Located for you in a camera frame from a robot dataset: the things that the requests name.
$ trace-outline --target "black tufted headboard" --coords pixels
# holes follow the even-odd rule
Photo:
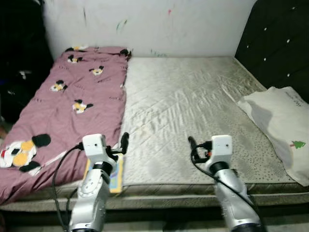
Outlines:
[[[309,102],[309,0],[258,0],[235,57],[266,88],[292,86]]]

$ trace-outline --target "cartoon mouse print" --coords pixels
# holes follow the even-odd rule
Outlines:
[[[103,72],[104,66],[99,66],[98,69],[89,69],[89,72],[92,72],[93,75],[97,76]]]
[[[73,104],[72,108],[77,114],[83,113],[86,109],[92,107],[93,104],[84,104],[83,100],[75,100],[75,103]]]
[[[51,142],[48,134],[33,136],[28,141],[11,143],[1,151],[0,168],[19,167],[22,172],[28,172],[40,167],[38,162],[32,161],[37,154],[37,148],[47,146]]]
[[[72,64],[76,64],[77,62],[81,61],[83,58],[82,57],[78,57],[78,58],[74,58],[74,55],[70,55],[68,57],[68,62],[72,63]]]
[[[58,80],[56,81],[56,83],[54,85],[52,85],[50,87],[50,90],[53,92],[58,92],[61,91],[63,89],[66,89],[68,86],[66,84],[64,84],[63,80]]]

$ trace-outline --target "pillow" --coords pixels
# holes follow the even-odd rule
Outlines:
[[[272,142],[288,175],[309,185],[309,105],[291,87],[242,97],[238,106]]]

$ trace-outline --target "mattress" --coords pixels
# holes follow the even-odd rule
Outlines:
[[[124,188],[107,208],[218,205],[213,180],[190,162],[187,138],[200,143],[219,134],[232,136],[231,168],[259,205],[309,202],[309,188],[286,174],[268,138],[237,107],[240,97],[265,88],[236,59],[132,58],[125,87]],[[62,208],[77,185],[58,187]],[[54,210],[51,189],[1,208],[28,211],[30,205]]]

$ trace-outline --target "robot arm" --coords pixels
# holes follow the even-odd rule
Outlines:
[[[101,232],[105,221],[105,203],[109,197],[110,174],[115,171],[118,156],[125,154],[129,134],[124,133],[121,147],[106,146],[105,136],[91,134],[83,138],[84,150],[93,166],[77,190],[77,202],[69,224],[71,232]]]
[[[246,185],[229,168],[230,159],[233,154],[231,136],[213,136],[211,141],[201,145],[196,145],[194,139],[189,137],[189,142],[191,143],[191,154],[194,157],[193,161],[195,163],[205,162],[206,172],[217,177],[249,203],[253,204],[247,195]],[[207,150],[205,158],[198,156],[196,147],[203,147]],[[215,181],[215,193],[221,204],[226,224],[231,232],[264,231],[259,216],[241,197],[217,181]]]

